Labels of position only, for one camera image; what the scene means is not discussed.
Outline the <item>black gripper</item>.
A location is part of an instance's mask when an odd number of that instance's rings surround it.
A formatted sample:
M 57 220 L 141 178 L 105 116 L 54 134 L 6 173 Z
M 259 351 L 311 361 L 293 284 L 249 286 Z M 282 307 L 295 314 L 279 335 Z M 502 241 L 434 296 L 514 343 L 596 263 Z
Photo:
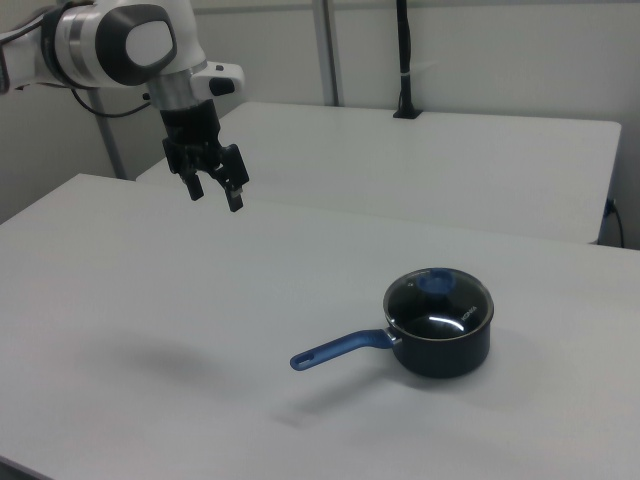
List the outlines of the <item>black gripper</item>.
M 162 141 L 169 170 L 178 175 L 187 187 L 193 201 L 204 196 L 197 176 L 196 160 L 198 147 L 213 158 L 209 164 L 209 175 L 224 189 L 231 212 L 243 207 L 243 186 L 249 175 L 237 145 L 221 146 L 218 135 L 220 123 L 212 100 L 179 110 L 161 110 L 160 115 L 166 131 Z

